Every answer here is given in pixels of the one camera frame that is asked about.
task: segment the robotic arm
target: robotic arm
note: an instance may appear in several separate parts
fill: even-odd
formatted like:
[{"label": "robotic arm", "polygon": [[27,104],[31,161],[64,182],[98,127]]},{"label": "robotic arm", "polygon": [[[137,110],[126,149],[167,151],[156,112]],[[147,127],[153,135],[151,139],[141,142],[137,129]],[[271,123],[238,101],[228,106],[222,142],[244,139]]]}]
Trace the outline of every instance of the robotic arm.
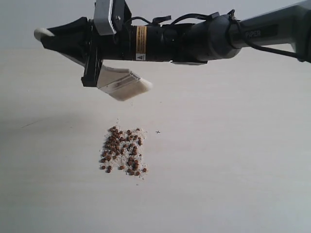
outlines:
[{"label": "robotic arm", "polygon": [[[237,20],[234,13],[187,14],[163,24],[171,17],[150,22],[132,17],[125,0],[97,0],[93,19],[36,29],[35,37],[44,48],[82,65],[82,83],[90,87],[96,86],[103,60],[203,65],[252,47],[311,63],[311,0],[245,20]],[[202,22],[179,23],[187,18]],[[146,24],[133,26],[135,19]],[[291,44],[294,52],[264,47],[277,44]]]}]

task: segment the pile of seeds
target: pile of seeds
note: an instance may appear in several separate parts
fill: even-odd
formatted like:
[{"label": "pile of seeds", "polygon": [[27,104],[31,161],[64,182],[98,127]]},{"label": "pile of seeds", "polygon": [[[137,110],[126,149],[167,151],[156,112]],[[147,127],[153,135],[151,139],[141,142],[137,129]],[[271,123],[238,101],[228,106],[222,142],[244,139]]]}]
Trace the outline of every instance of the pile of seeds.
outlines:
[{"label": "pile of seeds", "polygon": [[116,126],[110,128],[101,154],[101,169],[110,173],[117,168],[131,176],[142,177],[147,172],[142,156],[143,139],[143,131],[139,128],[126,131]]}]

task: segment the white table surface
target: white table surface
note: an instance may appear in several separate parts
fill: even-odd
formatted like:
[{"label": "white table surface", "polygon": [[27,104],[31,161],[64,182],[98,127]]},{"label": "white table surface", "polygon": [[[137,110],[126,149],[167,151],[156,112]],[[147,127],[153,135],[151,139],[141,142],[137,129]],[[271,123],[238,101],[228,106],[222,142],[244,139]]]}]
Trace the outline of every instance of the white table surface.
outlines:
[{"label": "white table surface", "polygon": [[[118,102],[55,52],[1,51],[2,233],[311,232],[310,64],[105,64],[153,90]],[[99,170],[117,122],[147,131],[144,180]]]}]

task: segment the yellow warning label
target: yellow warning label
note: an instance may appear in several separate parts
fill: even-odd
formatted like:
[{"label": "yellow warning label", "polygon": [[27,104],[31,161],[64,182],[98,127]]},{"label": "yellow warning label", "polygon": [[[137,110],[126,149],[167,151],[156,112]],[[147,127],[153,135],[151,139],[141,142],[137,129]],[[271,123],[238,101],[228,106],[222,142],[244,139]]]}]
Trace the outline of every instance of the yellow warning label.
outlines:
[{"label": "yellow warning label", "polygon": [[147,27],[137,26],[136,31],[136,60],[146,60]]}]

